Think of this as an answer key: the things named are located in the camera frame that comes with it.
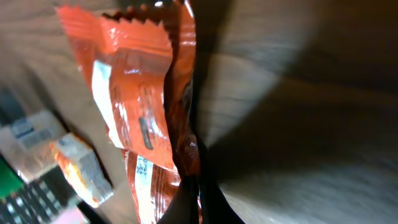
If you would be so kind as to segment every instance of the wood grain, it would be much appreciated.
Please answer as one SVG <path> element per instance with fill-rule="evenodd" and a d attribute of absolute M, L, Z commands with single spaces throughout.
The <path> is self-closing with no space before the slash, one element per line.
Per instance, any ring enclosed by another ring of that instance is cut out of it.
<path fill-rule="evenodd" d="M 97 14 L 128 4 L 81 3 Z M 195 127 L 246 223 L 396 222 L 397 5 L 193 1 Z M 2 1 L 0 11 L 2 82 L 96 146 L 116 187 L 99 212 L 135 223 L 119 151 L 51 3 Z"/>

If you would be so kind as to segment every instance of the barcode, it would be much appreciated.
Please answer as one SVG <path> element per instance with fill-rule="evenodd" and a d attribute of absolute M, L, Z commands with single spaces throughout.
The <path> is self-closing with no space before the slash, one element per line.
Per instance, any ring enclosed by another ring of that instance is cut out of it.
<path fill-rule="evenodd" d="M 51 137 L 51 132 L 48 129 L 43 129 L 36 133 L 32 133 L 29 136 L 26 136 L 22 140 L 22 143 L 26 148 L 30 149 L 38 143 L 51 139 Z"/>

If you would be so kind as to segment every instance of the plastic wrapper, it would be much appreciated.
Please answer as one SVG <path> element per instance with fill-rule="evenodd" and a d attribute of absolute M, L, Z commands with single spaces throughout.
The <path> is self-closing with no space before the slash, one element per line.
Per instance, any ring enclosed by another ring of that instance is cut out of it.
<path fill-rule="evenodd" d="M 65 133 L 51 112 L 41 111 L 0 130 L 0 153 L 17 175 L 30 183 L 57 166 L 49 142 Z"/>
<path fill-rule="evenodd" d="M 196 46 L 189 3 L 100 18 L 79 7 L 57 13 L 113 144 L 180 175 L 199 174 L 188 123 Z"/>
<path fill-rule="evenodd" d="M 79 7 L 57 12 L 113 144 L 174 169 L 163 109 L 172 48 L 163 25 L 97 18 Z"/>
<path fill-rule="evenodd" d="M 139 223 L 157 223 L 178 190 L 179 174 L 154 165 L 133 152 L 124 151 L 123 157 Z"/>
<path fill-rule="evenodd" d="M 69 133 L 50 144 L 63 175 L 77 195 L 93 208 L 113 195 L 92 148 Z"/>

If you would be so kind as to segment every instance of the snack wrapper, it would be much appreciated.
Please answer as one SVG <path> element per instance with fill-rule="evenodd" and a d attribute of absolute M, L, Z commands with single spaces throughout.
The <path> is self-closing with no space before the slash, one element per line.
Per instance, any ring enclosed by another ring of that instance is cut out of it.
<path fill-rule="evenodd" d="M 97 18 L 79 7 L 57 13 L 113 144 L 175 169 L 163 108 L 172 48 L 163 25 Z"/>
<path fill-rule="evenodd" d="M 50 147 L 66 180 L 87 204 L 97 208 L 113 195 L 94 151 L 74 134 L 66 134 Z"/>
<path fill-rule="evenodd" d="M 127 181 L 136 204 L 139 223 L 157 223 L 178 190 L 178 173 L 165 170 L 133 152 L 123 151 Z"/>
<path fill-rule="evenodd" d="M 196 33 L 188 1 L 100 18 L 57 9 L 113 144 L 180 175 L 200 174 L 188 115 Z"/>

